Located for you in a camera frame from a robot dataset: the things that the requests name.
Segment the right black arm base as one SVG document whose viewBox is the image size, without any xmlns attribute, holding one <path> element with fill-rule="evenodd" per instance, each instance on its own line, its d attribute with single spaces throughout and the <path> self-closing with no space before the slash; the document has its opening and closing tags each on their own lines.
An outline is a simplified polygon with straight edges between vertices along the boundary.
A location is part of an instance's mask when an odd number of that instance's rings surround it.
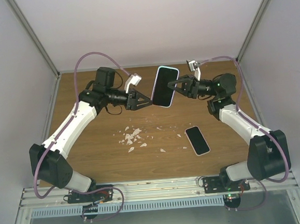
<svg viewBox="0 0 300 224">
<path fill-rule="evenodd" d="M 200 176 L 196 180 L 199 187 L 204 189 L 205 193 L 226 193 L 250 190 L 249 183 L 244 180 L 229 181 L 226 177 L 221 176 Z"/>
</svg>

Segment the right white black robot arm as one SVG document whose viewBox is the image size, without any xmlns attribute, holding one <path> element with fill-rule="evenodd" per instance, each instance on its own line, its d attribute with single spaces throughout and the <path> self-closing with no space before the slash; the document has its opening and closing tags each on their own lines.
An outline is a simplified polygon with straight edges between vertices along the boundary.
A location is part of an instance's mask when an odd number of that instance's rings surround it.
<svg viewBox="0 0 300 224">
<path fill-rule="evenodd" d="M 185 75 L 170 81 L 168 88 L 193 99 L 209 96 L 209 113 L 231 127 L 247 143 L 246 161 L 221 168 L 219 184 L 224 191 L 232 191 L 239 181 L 252 178 L 282 183 L 291 168 L 285 134 L 264 127 L 239 108 L 232 99 L 236 84 L 236 77 L 230 73 L 218 75 L 213 80 L 198 80 L 195 76 Z"/>
</svg>

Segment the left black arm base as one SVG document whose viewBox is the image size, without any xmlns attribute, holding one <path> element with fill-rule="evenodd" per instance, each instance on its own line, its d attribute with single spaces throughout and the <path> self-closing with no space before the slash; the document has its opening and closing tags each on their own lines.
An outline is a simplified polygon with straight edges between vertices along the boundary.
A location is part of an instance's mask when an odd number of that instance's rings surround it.
<svg viewBox="0 0 300 224">
<path fill-rule="evenodd" d="M 112 201 L 113 197 L 113 185 L 95 185 L 91 191 L 99 190 L 98 192 L 94 192 L 91 194 L 79 194 L 76 192 L 69 192 L 68 195 L 63 197 L 63 200 L 69 204 L 75 203 L 103 203 L 107 201 Z"/>
</svg>

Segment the purple smartphone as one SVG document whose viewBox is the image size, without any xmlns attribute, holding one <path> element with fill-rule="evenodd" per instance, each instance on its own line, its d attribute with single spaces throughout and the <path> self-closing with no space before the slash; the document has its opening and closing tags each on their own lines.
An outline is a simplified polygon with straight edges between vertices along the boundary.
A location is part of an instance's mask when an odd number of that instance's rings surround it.
<svg viewBox="0 0 300 224">
<path fill-rule="evenodd" d="M 165 108 L 172 105 L 175 91 L 168 87 L 168 83 L 177 80 L 178 76 L 177 68 L 162 65 L 157 69 L 151 95 L 153 105 Z"/>
</svg>

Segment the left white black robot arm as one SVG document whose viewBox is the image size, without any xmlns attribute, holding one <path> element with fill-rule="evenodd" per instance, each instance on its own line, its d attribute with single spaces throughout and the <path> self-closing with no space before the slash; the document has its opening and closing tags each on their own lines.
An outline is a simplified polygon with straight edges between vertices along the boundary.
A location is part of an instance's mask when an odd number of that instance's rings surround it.
<svg viewBox="0 0 300 224">
<path fill-rule="evenodd" d="M 97 189 L 90 177 L 76 172 L 67 162 L 69 152 L 84 131 L 109 104 L 126 110 L 137 111 L 152 104 L 149 97 L 135 89 L 141 81 L 138 74 L 129 75 L 124 89 L 114 87 L 117 71 L 100 67 L 95 79 L 77 95 L 76 102 L 63 123 L 43 144 L 33 144 L 29 149 L 34 186 L 42 180 L 59 189 L 70 189 L 79 193 L 86 202 L 97 197 Z"/>
</svg>

